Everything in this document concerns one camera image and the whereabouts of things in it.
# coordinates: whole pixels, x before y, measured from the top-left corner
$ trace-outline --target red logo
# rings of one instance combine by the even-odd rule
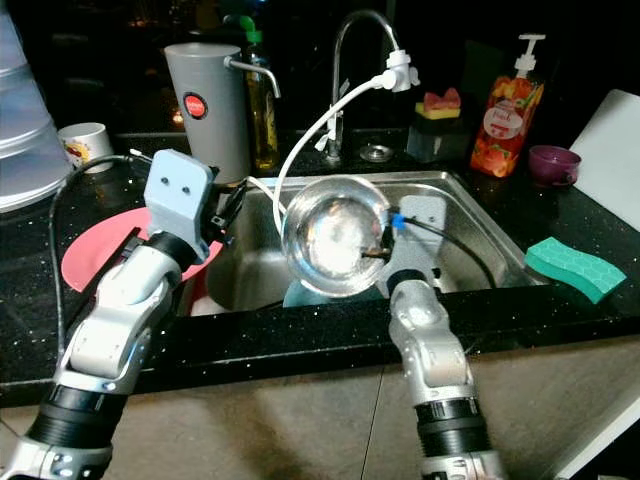
[[[187,93],[184,96],[184,107],[196,120],[204,118],[207,114],[207,104],[204,99],[197,93]]]

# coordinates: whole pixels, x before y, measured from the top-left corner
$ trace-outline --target orange soap bottle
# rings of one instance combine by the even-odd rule
[[[536,65],[533,47],[545,35],[520,35],[527,51],[515,63],[515,77],[501,76],[494,83],[487,110],[471,154],[471,167],[495,177],[511,175],[544,85],[531,77]]]

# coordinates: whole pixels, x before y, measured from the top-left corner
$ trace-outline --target white cable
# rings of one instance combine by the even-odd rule
[[[269,187],[267,187],[267,185],[264,182],[261,182],[260,180],[258,180],[256,177],[252,177],[251,175],[249,175],[247,177],[247,182],[253,184],[254,186],[258,187],[260,190],[262,190],[262,192],[271,199],[271,201],[273,202],[273,193],[271,192],[271,190],[269,190]],[[282,213],[283,215],[286,213],[287,209],[284,208],[284,205],[282,205],[282,203],[278,202],[278,208],[280,209],[280,213]]]
[[[280,204],[280,192],[282,191],[282,184],[284,183],[284,179],[287,176],[287,172],[289,171],[289,168],[291,167],[291,164],[295,160],[296,156],[298,155],[298,153],[300,153],[300,150],[302,150],[302,147],[304,146],[304,144],[309,141],[309,139],[320,129],[320,127],[325,123],[327,123],[327,120],[333,117],[337,112],[342,110],[344,106],[347,103],[349,103],[351,100],[356,98],[361,93],[364,93],[367,90],[371,90],[372,88],[381,88],[383,86],[387,88],[387,85],[385,84],[385,82],[388,82],[388,77],[383,78],[383,76],[384,74],[376,75],[371,80],[364,82],[362,85],[358,85],[356,88],[354,88],[349,93],[347,93],[344,97],[338,100],[335,105],[332,105],[331,108],[327,110],[325,114],[322,115],[316,121],[316,123],[314,123],[311,126],[311,128],[309,128],[309,130],[305,132],[302,138],[298,140],[298,143],[296,143],[293,149],[291,149],[291,152],[289,152],[287,159],[284,161],[284,164],[282,165],[282,169],[280,170],[280,175],[278,175],[278,180],[276,181],[276,187],[273,192],[273,221],[276,224],[276,230],[278,231],[278,235],[280,235],[282,232],[282,220],[280,219],[280,213],[278,211],[278,205]]]

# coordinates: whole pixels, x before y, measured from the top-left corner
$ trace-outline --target chrome faucet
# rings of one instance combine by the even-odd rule
[[[340,99],[340,49],[342,48],[342,42],[344,40],[344,36],[349,30],[349,27],[356,21],[362,18],[369,18],[371,20],[375,20],[380,24],[384,32],[387,34],[387,38],[389,42],[393,46],[393,50],[395,52],[402,52],[404,54],[404,50],[400,49],[398,44],[398,39],[396,38],[396,32],[383,15],[379,14],[375,10],[356,10],[355,12],[350,13],[345,17],[338,29],[338,34],[336,36],[336,41],[333,48],[333,85],[331,90],[331,105],[335,105],[336,102]],[[417,79],[417,71],[413,69],[412,73],[413,77],[411,81],[408,83],[408,86],[394,89],[394,91],[406,90],[411,86],[411,83],[416,84],[418,82]],[[339,112],[334,117],[335,121],[335,138],[331,138],[329,136],[327,140],[327,148],[326,148],[326,159],[330,163],[336,163],[340,161],[340,149],[342,146],[342,112]]]

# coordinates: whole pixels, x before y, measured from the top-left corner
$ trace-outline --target purple cup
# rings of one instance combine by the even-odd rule
[[[541,187],[573,185],[578,179],[580,155],[562,147],[536,145],[529,149],[529,170]]]

